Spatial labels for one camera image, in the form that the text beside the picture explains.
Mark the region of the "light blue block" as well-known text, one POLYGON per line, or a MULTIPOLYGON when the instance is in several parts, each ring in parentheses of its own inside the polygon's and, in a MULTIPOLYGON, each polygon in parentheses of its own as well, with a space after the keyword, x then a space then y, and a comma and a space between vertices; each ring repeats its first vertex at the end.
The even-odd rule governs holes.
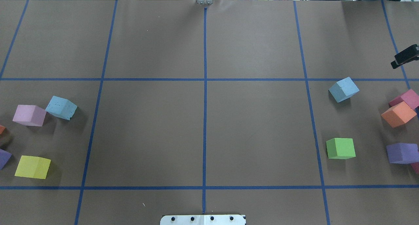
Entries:
POLYGON ((77 107, 76 104, 68 99, 52 96, 45 110, 53 116, 69 121, 73 117, 77 107))
POLYGON ((329 92, 337 103, 351 98, 359 91, 360 89, 356 86, 350 77, 337 81, 329 88, 329 92))

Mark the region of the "green foam block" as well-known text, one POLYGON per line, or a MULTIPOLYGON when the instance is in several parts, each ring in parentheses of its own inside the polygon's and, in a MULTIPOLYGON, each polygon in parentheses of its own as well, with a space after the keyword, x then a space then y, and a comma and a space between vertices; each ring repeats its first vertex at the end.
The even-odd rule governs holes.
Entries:
POLYGON ((352 138, 333 138, 326 141, 329 159, 350 159, 356 157, 352 138))

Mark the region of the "pink lilac foam block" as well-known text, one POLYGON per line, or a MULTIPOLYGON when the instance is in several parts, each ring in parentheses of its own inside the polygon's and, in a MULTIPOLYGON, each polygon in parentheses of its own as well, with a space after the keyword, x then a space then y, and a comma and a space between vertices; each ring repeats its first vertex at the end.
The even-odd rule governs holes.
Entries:
POLYGON ((46 110, 36 105, 17 105, 12 121, 26 126, 41 127, 46 113, 46 110))

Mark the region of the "yellow foam block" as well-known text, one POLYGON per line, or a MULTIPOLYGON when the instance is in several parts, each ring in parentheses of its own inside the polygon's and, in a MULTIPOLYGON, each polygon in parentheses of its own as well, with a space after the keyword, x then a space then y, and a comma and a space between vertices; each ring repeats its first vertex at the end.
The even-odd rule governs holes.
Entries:
POLYGON ((15 176, 45 180, 51 160, 36 156, 21 156, 15 176))

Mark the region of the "orange block right side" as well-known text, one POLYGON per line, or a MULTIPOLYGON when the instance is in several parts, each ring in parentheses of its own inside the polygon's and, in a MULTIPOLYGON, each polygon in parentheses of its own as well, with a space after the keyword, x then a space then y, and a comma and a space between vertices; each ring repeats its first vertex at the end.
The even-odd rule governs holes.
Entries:
POLYGON ((417 113, 411 109, 410 106, 404 101, 390 107, 388 110, 381 114, 381 117, 392 128, 404 125, 416 116, 417 113))

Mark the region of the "purple block right side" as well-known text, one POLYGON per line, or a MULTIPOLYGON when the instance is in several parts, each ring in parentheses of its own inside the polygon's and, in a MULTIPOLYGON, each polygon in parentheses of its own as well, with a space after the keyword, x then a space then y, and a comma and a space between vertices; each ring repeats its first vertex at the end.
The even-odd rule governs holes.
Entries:
POLYGON ((418 145, 416 143, 394 143, 386 146, 389 163, 411 164, 419 162, 418 145))

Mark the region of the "magenta block near orange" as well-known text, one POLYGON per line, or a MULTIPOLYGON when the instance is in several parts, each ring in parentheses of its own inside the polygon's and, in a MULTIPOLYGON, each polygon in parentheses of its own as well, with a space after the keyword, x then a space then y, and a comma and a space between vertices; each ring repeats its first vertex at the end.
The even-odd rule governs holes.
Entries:
POLYGON ((389 102, 389 106, 397 105, 401 102, 405 102, 411 109, 416 109, 419 106, 419 96, 413 89, 398 95, 396 98, 389 102))

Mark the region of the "orange block left side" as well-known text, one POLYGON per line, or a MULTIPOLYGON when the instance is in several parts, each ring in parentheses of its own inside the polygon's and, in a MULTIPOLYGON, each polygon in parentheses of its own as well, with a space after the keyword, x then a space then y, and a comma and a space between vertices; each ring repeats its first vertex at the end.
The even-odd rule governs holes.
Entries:
POLYGON ((6 127, 3 125, 0 125, 0 135, 2 135, 6 131, 6 127))

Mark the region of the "purple block left side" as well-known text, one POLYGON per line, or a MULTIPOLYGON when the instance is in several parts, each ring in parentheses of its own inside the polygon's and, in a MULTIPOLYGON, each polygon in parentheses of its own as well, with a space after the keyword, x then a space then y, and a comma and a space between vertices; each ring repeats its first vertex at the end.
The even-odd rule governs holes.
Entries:
POLYGON ((10 152, 0 149, 0 170, 2 170, 12 157, 10 152))

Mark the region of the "magenta block near purple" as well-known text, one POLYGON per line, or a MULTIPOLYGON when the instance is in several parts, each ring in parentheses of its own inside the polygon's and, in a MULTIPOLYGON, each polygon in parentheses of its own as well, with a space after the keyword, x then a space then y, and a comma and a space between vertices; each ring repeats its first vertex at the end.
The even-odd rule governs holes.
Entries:
POLYGON ((418 175, 419 174, 419 162, 411 163, 410 166, 413 168, 413 171, 418 175))

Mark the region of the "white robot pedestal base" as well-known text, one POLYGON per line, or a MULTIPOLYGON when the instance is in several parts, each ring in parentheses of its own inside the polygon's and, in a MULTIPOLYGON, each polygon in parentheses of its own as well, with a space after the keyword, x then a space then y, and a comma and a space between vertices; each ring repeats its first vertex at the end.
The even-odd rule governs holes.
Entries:
POLYGON ((172 215, 163 216, 160 225, 246 225, 243 215, 172 215))

